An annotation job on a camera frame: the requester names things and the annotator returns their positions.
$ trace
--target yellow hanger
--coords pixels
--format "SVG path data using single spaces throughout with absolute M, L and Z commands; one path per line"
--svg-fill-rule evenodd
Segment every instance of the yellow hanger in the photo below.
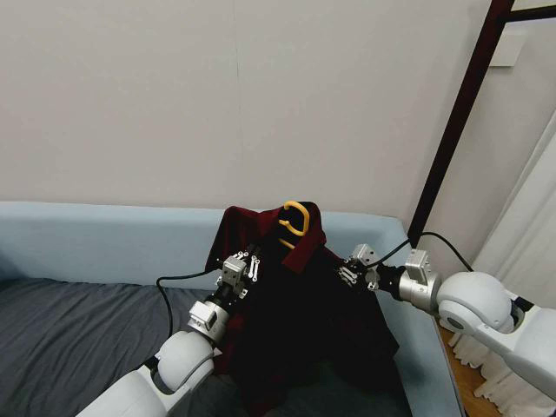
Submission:
M 301 213 L 303 214 L 303 230 L 298 230 L 296 228 L 294 228 L 291 223 L 288 220 L 278 220 L 278 222 L 282 225 L 282 226 L 286 226 L 286 228 L 293 233 L 296 236 L 304 236 L 307 231 L 309 230 L 309 212 L 307 211 L 307 209 L 305 207 L 303 207 L 302 204 L 298 203 L 298 202 L 294 202 L 294 201 L 288 201 L 288 202 L 284 202 L 284 209 L 288 210 L 290 207 L 296 208 L 299 211 L 301 211 Z M 281 244 L 283 244 L 284 246 L 293 249 L 295 248 L 294 245 L 292 245 L 290 242 L 286 242 L 283 239 L 278 239 L 280 241 Z

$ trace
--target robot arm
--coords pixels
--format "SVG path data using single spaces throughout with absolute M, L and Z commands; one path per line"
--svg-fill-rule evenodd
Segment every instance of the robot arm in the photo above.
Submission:
M 164 417 L 213 371 L 215 346 L 222 340 L 235 306 L 257 282 L 260 259 L 255 248 L 222 264 L 218 289 L 189 310 L 192 332 L 173 334 L 160 351 L 125 374 L 77 417 Z
M 358 245 L 339 276 L 351 287 L 388 291 L 440 317 L 444 327 L 491 348 L 516 374 L 556 400 L 556 310 L 535 306 L 481 272 L 458 273 L 442 282 L 423 250 L 413 249 L 405 267 L 369 269 L 376 261 L 368 245 Z M 502 333 L 503 328 L 513 331 Z

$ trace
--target fabric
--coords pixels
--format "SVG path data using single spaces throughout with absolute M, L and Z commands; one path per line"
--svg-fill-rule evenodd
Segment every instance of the fabric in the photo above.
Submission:
M 289 216 L 300 224 L 293 209 L 229 208 L 207 261 L 212 270 L 250 243 L 261 247 L 260 279 L 230 319 L 216 360 L 217 372 L 233 377 L 252 416 L 281 404 L 288 388 L 319 361 L 331 360 L 355 384 L 377 373 L 383 387 L 398 382 L 391 372 L 398 345 L 375 295 L 356 294 L 338 278 L 341 259 L 324 246 L 319 209 L 303 205 L 309 230 L 297 239 L 278 222 Z M 281 245 L 279 237 L 295 248 Z
M 176 328 L 209 292 L 167 288 Z M 107 387 L 155 353 L 168 332 L 153 286 L 22 279 L 0 283 L 0 416 L 75 417 Z M 396 374 L 395 367 L 388 370 Z M 353 389 L 320 365 L 268 417 L 411 415 L 401 384 Z M 211 375 L 173 413 L 246 417 L 239 389 Z
M 176 328 L 209 294 L 167 289 Z M 156 287 L 0 282 L 0 416 L 74 417 L 168 335 Z
M 473 268 L 499 278 L 515 294 L 556 308 L 556 112 L 516 184 Z M 469 336 L 454 336 L 456 358 L 481 367 L 486 382 L 475 395 L 508 416 L 549 415 L 556 402 L 522 380 L 504 361 Z

